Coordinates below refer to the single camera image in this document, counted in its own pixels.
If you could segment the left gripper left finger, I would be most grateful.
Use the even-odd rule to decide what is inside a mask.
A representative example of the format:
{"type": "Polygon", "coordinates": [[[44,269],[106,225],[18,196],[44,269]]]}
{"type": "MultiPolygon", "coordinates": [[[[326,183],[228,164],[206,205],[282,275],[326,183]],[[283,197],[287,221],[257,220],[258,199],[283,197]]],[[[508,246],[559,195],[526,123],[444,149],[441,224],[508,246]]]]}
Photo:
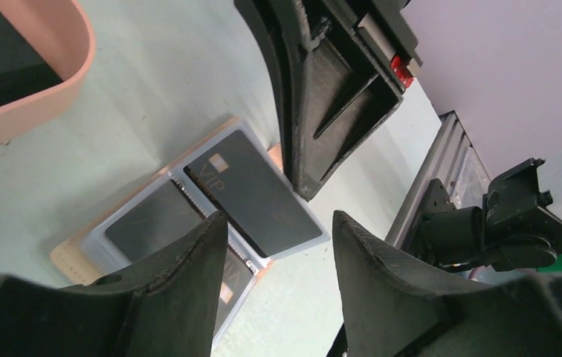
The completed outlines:
{"type": "Polygon", "coordinates": [[[209,356],[227,217],[84,286],[0,274],[0,356],[209,356]]]}

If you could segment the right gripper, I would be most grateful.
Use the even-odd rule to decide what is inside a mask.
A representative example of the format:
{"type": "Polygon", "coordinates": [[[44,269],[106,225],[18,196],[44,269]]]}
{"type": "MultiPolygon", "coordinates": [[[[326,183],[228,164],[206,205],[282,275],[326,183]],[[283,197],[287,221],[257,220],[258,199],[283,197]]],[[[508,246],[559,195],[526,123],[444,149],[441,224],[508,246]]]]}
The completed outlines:
{"type": "Polygon", "coordinates": [[[422,60],[407,1],[236,1],[265,60],[283,170],[311,200],[398,108],[422,60]]]}

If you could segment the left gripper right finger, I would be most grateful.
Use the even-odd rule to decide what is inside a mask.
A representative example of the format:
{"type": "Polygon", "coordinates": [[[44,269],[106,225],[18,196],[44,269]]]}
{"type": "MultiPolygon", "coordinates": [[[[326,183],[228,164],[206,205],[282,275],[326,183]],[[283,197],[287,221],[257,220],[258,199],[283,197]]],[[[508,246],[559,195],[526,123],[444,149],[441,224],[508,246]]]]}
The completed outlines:
{"type": "Polygon", "coordinates": [[[449,274],[333,214],[351,356],[562,356],[562,274],[487,285],[449,274]]]}

